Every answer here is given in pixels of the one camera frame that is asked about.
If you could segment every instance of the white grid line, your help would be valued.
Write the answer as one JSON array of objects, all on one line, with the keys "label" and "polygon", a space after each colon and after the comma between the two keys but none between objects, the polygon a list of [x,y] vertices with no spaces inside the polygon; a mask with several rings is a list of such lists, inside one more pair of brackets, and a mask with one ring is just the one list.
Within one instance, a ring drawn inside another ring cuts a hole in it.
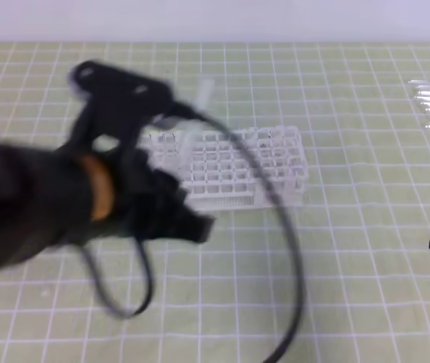
[{"label": "white grid line", "polygon": [[[394,128],[394,124],[393,124],[393,121],[392,121],[391,114],[390,114],[390,113],[389,113],[389,111],[388,111],[388,108],[387,108],[387,106],[386,106],[386,103],[384,103],[384,105],[385,105],[385,110],[386,110],[386,112],[387,112],[387,114],[388,114],[389,121],[390,121],[390,123],[391,123],[391,127],[392,127],[392,129],[393,129],[393,132],[395,132],[395,128]],[[401,155],[402,155],[402,156],[403,156],[403,158],[404,158],[404,153],[403,153],[402,148],[401,148]],[[412,177],[411,173],[409,173],[409,175],[410,175],[410,179],[411,179],[411,181],[412,181],[412,185],[414,185],[413,177]],[[380,180],[381,180],[381,182],[382,182],[382,176],[381,176],[381,174],[380,174],[380,173],[379,173],[379,178],[380,178]],[[390,200],[390,198],[389,198],[389,196],[388,196],[388,192],[386,191],[386,189],[385,189],[385,188],[384,188],[384,192],[385,192],[386,200],[387,200],[387,201],[389,201],[389,200]],[[390,210],[391,217],[392,217],[392,219],[393,219],[394,223],[395,223],[395,224],[397,224],[397,223],[396,223],[396,218],[395,218],[395,216],[394,216],[393,209],[390,207],[390,208],[389,208],[389,210]],[[400,244],[401,244],[401,248],[404,248],[404,244],[403,244],[403,241],[402,241],[402,239],[401,239],[401,234],[399,233],[399,231],[397,231],[397,234],[398,234],[398,239],[399,239]],[[408,257],[408,255],[407,255],[407,251],[403,251],[403,254],[404,254],[404,257],[405,257],[405,259],[406,259],[406,263],[408,264],[408,268],[410,269],[410,273],[411,273],[411,275],[412,275],[412,276],[411,276],[411,278],[412,278],[412,280],[413,280],[414,287],[416,288],[416,293],[418,294],[418,297],[419,297],[419,299],[420,299],[420,300],[421,300],[421,302],[422,302],[422,308],[423,308],[423,313],[424,313],[424,316],[425,316],[425,321],[426,321],[426,324],[428,325],[428,330],[429,330],[429,332],[430,332],[430,320],[429,320],[428,312],[426,311],[426,307],[425,307],[425,305],[424,305],[424,299],[422,298],[422,294],[421,294],[421,291],[419,290],[418,283],[417,283],[417,281],[416,281],[416,279],[415,279],[415,277],[414,277],[413,267],[412,267],[412,265],[411,265],[410,258],[409,258],[409,257]]]},{"label": "white grid line", "polygon": [[[320,59],[321,55],[320,55],[320,49],[319,49],[318,46],[317,46],[317,51],[319,53],[319,59]],[[317,158],[317,165],[319,165],[317,153],[316,153],[316,158]],[[328,208],[329,204],[327,203],[327,197],[326,197],[325,190],[323,190],[323,199],[324,199],[324,202],[326,204],[326,214],[327,214],[327,218],[328,218],[328,221],[329,221],[329,226],[332,226],[332,221],[331,221],[331,218],[330,218],[330,213],[329,213],[329,208]],[[341,260],[339,258],[339,251],[337,250],[336,239],[335,239],[335,236],[334,236],[334,234],[332,232],[332,229],[331,229],[331,235],[332,235],[334,250],[336,251],[337,269],[339,271],[339,276],[342,276],[342,264],[341,264]],[[348,304],[349,304],[349,298],[348,298],[347,287],[345,285],[345,281],[344,281],[343,278],[341,278],[341,283],[342,283],[342,292],[343,292],[343,295],[344,295],[344,301],[345,301],[346,306],[347,306],[346,312],[348,314],[349,326],[350,326],[351,332],[353,334],[353,341],[354,341],[354,349],[355,349],[355,353],[356,353],[356,358],[357,358],[357,362],[360,363],[359,345],[357,344],[357,340],[356,340],[356,337],[355,337],[356,332],[355,332],[355,329],[354,329],[354,322],[353,322],[353,319],[352,319],[351,310],[349,309],[349,306],[348,306]]]},{"label": "white grid line", "polygon": [[[351,73],[349,72],[348,74],[349,74],[349,79],[351,80],[351,83],[352,83]],[[353,89],[353,92],[354,92],[354,98],[357,100],[356,93],[355,93],[354,89]],[[370,137],[369,137],[369,135],[367,133],[367,127],[365,125],[366,121],[365,121],[363,112],[362,112],[362,110],[360,108],[359,102],[357,103],[357,106],[358,106],[359,112],[361,114],[361,119],[363,120],[363,128],[364,128],[364,130],[366,130],[366,132],[365,132],[366,138],[367,138],[368,142],[370,143]],[[343,143],[342,133],[341,133],[340,129],[339,129],[339,135],[340,135],[340,138],[341,138],[341,143]],[[344,150],[345,158],[347,159],[347,154],[345,152],[345,148],[343,148],[343,150]],[[356,192],[355,183],[354,183],[354,176],[352,175],[352,171],[351,171],[350,168],[349,168],[349,175],[351,176],[351,181],[352,181],[352,184],[354,185],[354,195],[355,195],[356,202],[357,202],[357,209],[358,209],[358,212],[359,212],[359,218],[363,222],[364,221],[364,217],[363,217],[362,210],[360,208],[361,204],[360,204],[357,192]],[[386,317],[386,319],[388,321],[389,331],[391,332],[391,340],[392,340],[392,343],[393,343],[394,351],[396,353],[396,358],[398,360],[398,363],[401,363],[401,357],[400,357],[400,354],[399,354],[398,345],[396,343],[396,339],[394,338],[393,324],[392,324],[391,318],[389,316],[388,305],[386,304],[385,296],[384,296],[384,293],[382,291],[381,281],[380,281],[380,277],[379,277],[378,268],[377,268],[377,265],[376,265],[376,260],[374,259],[373,249],[371,247],[371,243],[370,243],[370,239],[369,239],[369,235],[367,233],[367,230],[365,228],[363,230],[364,230],[364,236],[366,238],[367,248],[370,251],[371,263],[373,264],[374,272],[376,273],[376,281],[377,281],[377,284],[378,284],[378,289],[379,289],[379,294],[381,296],[382,305],[384,307],[385,317]]]}]

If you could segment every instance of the grid pattern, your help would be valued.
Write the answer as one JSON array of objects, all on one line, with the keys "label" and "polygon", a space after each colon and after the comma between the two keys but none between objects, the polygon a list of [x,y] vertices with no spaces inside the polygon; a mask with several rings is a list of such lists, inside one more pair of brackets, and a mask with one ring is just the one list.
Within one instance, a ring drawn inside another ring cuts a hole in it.
[{"label": "grid pattern", "polygon": [[[308,159],[294,211],[309,307],[285,362],[430,363],[430,132],[410,100],[430,44],[0,43],[0,137],[53,147],[81,104],[66,74],[100,58],[173,81],[234,128],[295,125]],[[261,361],[290,314],[289,263],[269,209],[219,213],[201,248],[152,242],[150,309],[113,321],[68,250],[0,273],[0,363]],[[142,286],[128,243],[93,247],[118,300]]]}]

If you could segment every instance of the cutting mat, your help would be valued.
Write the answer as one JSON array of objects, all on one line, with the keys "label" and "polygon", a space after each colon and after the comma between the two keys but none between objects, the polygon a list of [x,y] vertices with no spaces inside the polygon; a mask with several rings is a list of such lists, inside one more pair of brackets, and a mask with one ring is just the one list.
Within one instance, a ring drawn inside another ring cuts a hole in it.
[{"label": "cutting mat", "polygon": [[[0,138],[59,145],[82,106],[67,73],[90,58],[187,100],[207,74],[209,111],[231,127],[301,131],[309,301],[285,362],[430,363],[430,133],[407,87],[430,79],[430,44],[0,43]],[[1,272],[0,363],[261,361],[291,312],[281,230],[270,210],[217,217],[201,248],[150,243],[156,298],[132,321],[104,314],[69,250]],[[93,247],[117,299],[139,302],[128,242]]]}]

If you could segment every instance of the black cable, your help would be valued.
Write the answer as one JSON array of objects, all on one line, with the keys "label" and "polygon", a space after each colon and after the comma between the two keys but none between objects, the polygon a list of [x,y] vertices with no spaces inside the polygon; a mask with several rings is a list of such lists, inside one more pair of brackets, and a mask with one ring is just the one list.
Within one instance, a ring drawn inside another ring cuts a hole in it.
[{"label": "black cable", "polygon": [[144,249],[144,244],[141,241],[132,239],[132,243],[135,245],[136,251],[139,255],[139,259],[141,261],[142,268],[144,270],[144,276],[146,279],[146,293],[144,294],[144,299],[142,303],[139,305],[137,309],[134,311],[129,311],[123,308],[114,298],[107,292],[104,283],[104,273],[101,271],[100,267],[94,260],[90,250],[85,246],[80,246],[74,244],[73,246],[79,249],[80,255],[82,256],[85,264],[90,271],[92,279],[94,280],[95,292],[99,298],[99,300],[104,304],[107,308],[107,311],[114,315],[116,318],[120,319],[129,319],[133,318],[136,315],[141,314],[144,310],[147,309],[149,304],[151,303],[154,295],[154,278],[153,272],[151,269],[149,256]]},{"label": "black cable", "polygon": [[[286,208],[283,206],[282,200],[279,194],[276,192],[274,185],[271,180],[264,173],[263,168],[260,166],[260,163],[257,161],[256,156],[246,147],[243,141],[230,129],[228,129],[225,125],[216,121],[215,119],[211,119],[207,116],[204,116],[199,113],[195,113],[193,109],[184,104],[176,105],[177,115],[183,116],[186,119],[198,119],[201,122],[207,123],[213,129],[219,131],[223,135],[225,135],[228,140],[233,143],[236,149],[245,157],[246,161],[250,165],[253,171],[253,175],[255,177],[260,178],[261,184],[265,189],[266,197],[273,204],[275,211],[277,213],[278,219],[280,220],[280,224],[284,230],[287,246],[290,250],[290,256],[292,260],[292,274],[294,277],[294,312],[292,318],[289,322],[289,326],[283,336],[283,339],[280,341],[277,348],[262,362],[262,363],[276,363],[278,362],[283,355],[288,351],[290,344],[295,339],[295,335],[299,329],[303,307],[305,303],[305,279],[304,279],[304,268],[302,264],[302,256],[300,253],[299,241],[295,234],[295,229],[293,228],[292,221],[289,217]],[[150,268],[150,260],[148,255],[144,249],[143,242],[133,240],[136,250],[139,254],[139,258],[141,260],[141,264],[144,269],[144,275],[147,281],[147,291],[144,296],[144,300],[141,303],[141,306],[133,312],[127,311],[123,307],[121,307],[107,292],[107,289],[104,286],[104,279],[102,276],[102,271],[96,266],[94,258],[92,257],[90,251],[87,247],[74,245],[79,248],[79,251],[85,260],[85,263],[88,266],[88,269],[91,273],[92,278],[94,279],[95,290],[99,299],[106,306],[107,311],[117,318],[132,318],[136,315],[141,314],[150,304],[153,298],[154,292],[154,279],[153,274]]]},{"label": "black cable", "polygon": [[195,118],[204,121],[210,125],[213,129],[221,132],[223,135],[228,137],[238,151],[245,157],[246,161],[252,168],[255,177],[259,177],[265,194],[270,202],[273,204],[277,213],[280,224],[283,227],[287,246],[290,249],[290,256],[292,258],[292,268],[294,277],[294,313],[290,320],[289,327],[287,328],[283,339],[280,341],[277,348],[263,361],[263,363],[276,363],[283,355],[288,351],[290,344],[295,339],[295,335],[300,326],[302,320],[303,307],[305,302],[305,279],[304,279],[304,268],[302,264],[302,256],[300,253],[299,240],[295,234],[295,230],[292,226],[292,221],[283,206],[280,196],[275,191],[274,185],[264,173],[263,168],[257,161],[255,155],[246,147],[246,145],[240,140],[240,138],[231,132],[225,125],[201,114],[196,114]]}]

